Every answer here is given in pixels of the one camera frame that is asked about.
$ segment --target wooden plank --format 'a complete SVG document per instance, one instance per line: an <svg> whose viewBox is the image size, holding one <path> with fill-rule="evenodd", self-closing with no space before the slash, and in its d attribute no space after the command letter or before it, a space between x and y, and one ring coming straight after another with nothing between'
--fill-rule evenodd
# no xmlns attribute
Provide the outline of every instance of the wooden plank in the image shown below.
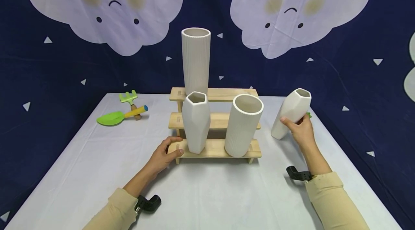
<svg viewBox="0 0 415 230"><path fill-rule="evenodd" d="M210 113L209 129L227 129L229 113ZM184 129L182 113L172 113L169 120L169 129Z"/></svg>
<svg viewBox="0 0 415 230"><path fill-rule="evenodd" d="M177 102L177 110L178 110L179 112L181 112L182 107L183 107L183 102ZM176 136L181 136L181 137L183 137L183 134L180 132L180 130L179 130L179 129L178 129L178 130L176 130Z"/></svg>
<svg viewBox="0 0 415 230"><path fill-rule="evenodd" d="M208 88L207 92L207 99L210 102L232 102L239 94L258 96L254 88ZM171 88L170 101L184 101L185 98L184 88Z"/></svg>
<svg viewBox="0 0 415 230"><path fill-rule="evenodd" d="M172 153L175 150L183 149L184 153L178 159L185 158L234 158L225 151L225 139L207 139L205 148L200 154L194 154L189 151L187 140L183 139L181 142L172 143L169 146L167 153ZM258 141L253 139L249 145L248 152L241 158L261 158L262 153L259 148Z"/></svg>

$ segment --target white tablecloth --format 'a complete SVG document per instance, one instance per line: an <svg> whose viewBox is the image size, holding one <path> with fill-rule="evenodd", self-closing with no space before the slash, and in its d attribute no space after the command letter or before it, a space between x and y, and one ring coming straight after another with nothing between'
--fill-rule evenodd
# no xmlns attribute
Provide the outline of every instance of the white tablecloth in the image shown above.
<svg viewBox="0 0 415 230"><path fill-rule="evenodd" d="M154 214L142 213L132 229L296 230L323 229L308 199L304 183L293 182L286 168L306 170L291 135L270 135L283 97L260 97L262 129L255 133L262 158L183 159L162 172L143 195L157 194L162 205ZM118 94L107 94L44 176L7 230L82 229L117 187L123 187L169 135L176 102L168 95L140 94L137 106L148 105L140 121L125 120L105 127L96 118L129 111ZM211 112L229 112L230 103L211 103ZM336 171L371 229L395 230L399 225L380 202L352 162L312 112L319 148Z"/></svg>

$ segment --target black wrist strap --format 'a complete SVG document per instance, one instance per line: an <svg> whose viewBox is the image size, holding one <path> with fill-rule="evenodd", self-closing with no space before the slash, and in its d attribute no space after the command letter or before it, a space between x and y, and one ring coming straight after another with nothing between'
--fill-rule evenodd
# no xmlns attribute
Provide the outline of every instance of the black wrist strap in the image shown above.
<svg viewBox="0 0 415 230"><path fill-rule="evenodd" d="M298 170L294 166L287 167L287 173L293 180L296 181L311 181L312 175L311 172L298 172Z"/></svg>
<svg viewBox="0 0 415 230"><path fill-rule="evenodd" d="M137 200L137 204L134 207L136 214L139 211L146 211L149 213L154 213L159 206L161 205L161 198L158 195L154 195L150 200L147 200L145 197L140 195Z"/></svg>

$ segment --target green toy rake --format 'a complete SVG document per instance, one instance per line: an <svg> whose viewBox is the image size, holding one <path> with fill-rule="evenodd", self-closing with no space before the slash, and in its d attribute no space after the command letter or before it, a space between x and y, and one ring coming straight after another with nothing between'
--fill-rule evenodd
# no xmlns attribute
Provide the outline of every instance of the green toy rake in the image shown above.
<svg viewBox="0 0 415 230"><path fill-rule="evenodd" d="M137 107L134 105L133 100L137 98L137 93L135 92L135 90L131 91L131 94L126 92L125 93L125 97L120 93L120 101L121 103L125 103L125 102L129 102L130 106L131 106L131 110L135 110L137 109ZM134 115L134 118L136 120L140 120L141 119L141 115Z"/></svg>

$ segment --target white ceramic vase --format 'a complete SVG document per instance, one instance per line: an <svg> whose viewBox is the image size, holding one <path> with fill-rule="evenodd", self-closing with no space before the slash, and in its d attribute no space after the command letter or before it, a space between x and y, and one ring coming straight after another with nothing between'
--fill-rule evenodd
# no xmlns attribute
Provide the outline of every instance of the white ceramic vase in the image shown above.
<svg viewBox="0 0 415 230"><path fill-rule="evenodd" d="M205 148L210 127L207 95L197 91L190 93L184 99L182 116L189 151L199 154Z"/></svg>
<svg viewBox="0 0 415 230"><path fill-rule="evenodd" d="M186 94L207 94L210 61L210 31L186 28L182 31L183 73Z"/></svg>
<svg viewBox="0 0 415 230"><path fill-rule="evenodd" d="M289 131L288 127L281 123L280 118L285 117L297 123L307 112L311 104L311 93L302 88L292 91L284 100L275 118L271 129L272 137L280 140Z"/></svg>
<svg viewBox="0 0 415 230"><path fill-rule="evenodd" d="M225 150L232 157L242 157L248 151L264 110L259 98L239 94L233 99L225 138Z"/></svg>

